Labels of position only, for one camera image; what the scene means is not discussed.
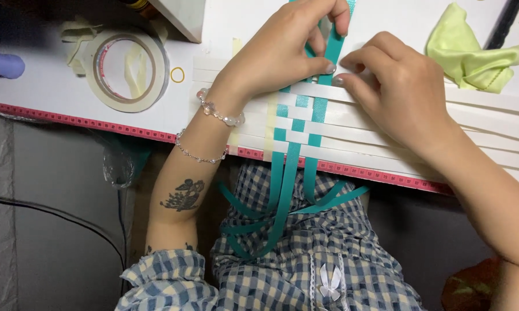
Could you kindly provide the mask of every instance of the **hand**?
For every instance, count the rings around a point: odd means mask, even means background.
[[[347,34],[345,0],[297,0],[283,5],[219,73],[212,89],[234,92],[245,101],[313,75],[334,73],[336,66],[323,57],[326,44],[318,29],[326,15],[340,35]],[[318,57],[307,57],[306,42]]]
[[[339,74],[333,84],[346,88],[382,130],[419,156],[428,157],[464,135],[447,113],[442,67],[394,35],[375,35],[341,66],[356,73],[367,68],[375,75],[374,86],[355,74]]]

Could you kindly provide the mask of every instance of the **ruffled sleeve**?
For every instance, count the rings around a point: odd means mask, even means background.
[[[118,302],[116,311],[211,311],[218,291],[204,281],[205,259],[195,251],[157,251],[125,270],[122,278],[133,289]]]

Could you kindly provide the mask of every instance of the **blue checkered dress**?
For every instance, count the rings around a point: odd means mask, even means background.
[[[303,178],[298,171],[291,211],[309,206]],[[241,168],[235,196],[249,208],[265,211],[269,181],[269,168],[249,162]],[[316,199],[337,181],[319,172]],[[353,189],[350,182],[339,195]],[[223,225],[250,223],[254,221],[231,208]],[[238,242],[253,253],[267,243],[268,233],[266,226]],[[399,263],[378,244],[359,199],[317,214],[289,215],[282,238],[261,258],[240,259],[225,236],[211,256],[219,290],[204,282],[205,261],[198,253],[156,251],[123,273],[134,288],[116,310],[424,310],[419,295],[404,282]]]

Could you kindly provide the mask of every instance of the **yellow-green cloth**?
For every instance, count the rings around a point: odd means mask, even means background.
[[[465,12],[451,3],[426,46],[433,58],[460,88],[500,93],[519,64],[519,45],[507,49],[483,50],[465,19]]]

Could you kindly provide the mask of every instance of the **purple object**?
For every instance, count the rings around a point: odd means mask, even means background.
[[[25,71],[21,57],[12,54],[0,54],[0,76],[16,79]]]

